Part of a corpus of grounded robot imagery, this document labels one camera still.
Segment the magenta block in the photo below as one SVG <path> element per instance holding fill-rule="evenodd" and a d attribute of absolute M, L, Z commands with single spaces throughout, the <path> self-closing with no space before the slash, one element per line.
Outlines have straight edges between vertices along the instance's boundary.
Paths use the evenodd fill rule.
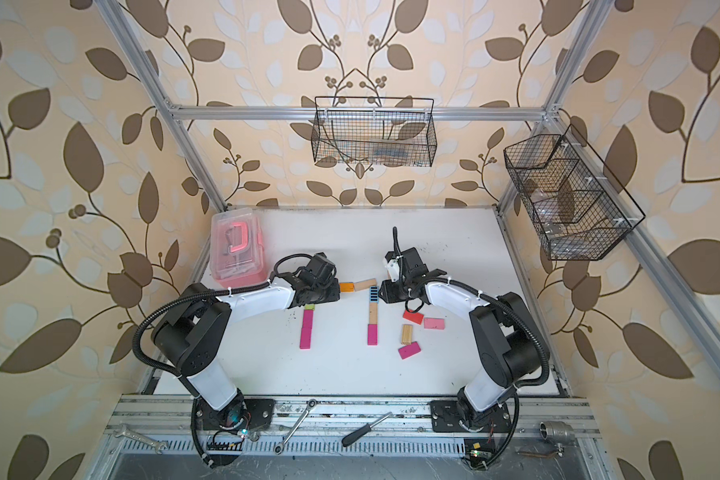
<path fill-rule="evenodd" d="M 302 329 L 304 331 L 311 331 L 314 322 L 314 311 L 312 309 L 305 309 L 303 311 L 302 318 Z"/>
<path fill-rule="evenodd" d="M 312 342 L 312 329 L 302 329 L 300 332 L 299 348 L 301 350 L 309 350 Z"/>
<path fill-rule="evenodd" d="M 367 325 L 367 345 L 377 346 L 378 345 L 378 325 L 368 324 Z"/>
<path fill-rule="evenodd" d="M 405 360 L 421 352 L 421 347 L 418 342 L 414 341 L 409 344 L 403 345 L 398 349 L 398 354 L 401 359 Z"/>

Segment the red block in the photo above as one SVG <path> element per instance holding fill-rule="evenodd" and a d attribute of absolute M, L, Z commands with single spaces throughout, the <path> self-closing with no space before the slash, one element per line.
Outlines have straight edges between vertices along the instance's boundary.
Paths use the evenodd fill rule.
<path fill-rule="evenodd" d="M 411 312 L 411 311 L 405 310 L 403 312 L 403 318 L 414 324 L 422 325 L 423 320 L 424 320 L 424 315 L 419 312 Z"/>

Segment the light pink block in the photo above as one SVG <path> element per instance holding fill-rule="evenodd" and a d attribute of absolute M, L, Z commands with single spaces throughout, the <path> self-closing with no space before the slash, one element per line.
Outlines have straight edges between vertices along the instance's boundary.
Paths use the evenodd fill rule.
<path fill-rule="evenodd" d="M 446 322 L 443 318 L 425 317 L 422 325 L 428 330 L 444 330 L 446 328 Z"/>

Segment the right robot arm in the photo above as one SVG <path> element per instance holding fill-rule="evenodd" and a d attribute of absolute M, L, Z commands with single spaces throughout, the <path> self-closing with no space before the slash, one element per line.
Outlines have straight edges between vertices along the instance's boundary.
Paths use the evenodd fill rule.
<path fill-rule="evenodd" d="M 469 467 L 487 470 L 503 455 L 517 430 L 519 390 L 543 385 L 550 377 L 547 342 L 518 294 L 492 297 L 441 269 L 429 269 L 416 248 L 400 247 L 396 227 L 392 241 L 392 249 L 385 254 L 389 278 L 382 282 L 379 298 L 387 304 L 403 303 L 411 314 L 418 314 L 425 305 L 439 307 L 471 325 L 481 369 L 457 392 L 460 428 L 479 433 L 508 399 L 513 402 L 512 419 L 501 444 L 486 457 L 467 455 Z"/>

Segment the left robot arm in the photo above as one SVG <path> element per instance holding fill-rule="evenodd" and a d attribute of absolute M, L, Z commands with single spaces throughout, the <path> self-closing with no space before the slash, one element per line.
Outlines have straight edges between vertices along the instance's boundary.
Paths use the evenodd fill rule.
<path fill-rule="evenodd" d="M 326 254 L 296 253 L 275 263 L 269 278 L 251 286 L 212 290 L 201 283 L 157 308 L 136 327 L 132 352 L 136 359 L 179 379 L 193 396 L 190 434 L 193 447 L 210 469 L 222 465 L 200 440 L 200 426 L 242 435 L 252 414 L 242 391 L 228 373 L 219 351 L 235 320 L 270 311 L 336 302 L 340 286 L 336 266 Z"/>

